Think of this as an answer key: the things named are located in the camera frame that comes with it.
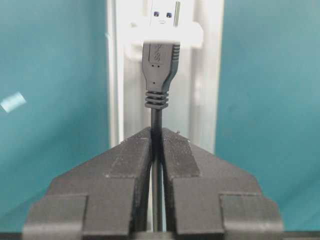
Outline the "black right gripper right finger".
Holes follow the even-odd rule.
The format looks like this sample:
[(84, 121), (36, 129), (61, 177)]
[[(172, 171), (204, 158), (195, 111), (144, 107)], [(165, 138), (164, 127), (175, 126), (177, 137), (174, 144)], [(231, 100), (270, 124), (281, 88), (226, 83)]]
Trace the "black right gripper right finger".
[(177, 240), (280, 240), (278, 206), (243, 169), (162, 130), (167, 229)]

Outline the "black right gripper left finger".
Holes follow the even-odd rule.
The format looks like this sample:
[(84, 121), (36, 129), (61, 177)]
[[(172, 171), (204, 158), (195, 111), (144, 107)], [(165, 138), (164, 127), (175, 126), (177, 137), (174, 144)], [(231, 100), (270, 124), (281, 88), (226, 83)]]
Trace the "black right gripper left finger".
[(27, 215), (25, 240), (127, 240), (147, 228), (151, 130), (55, 177)]

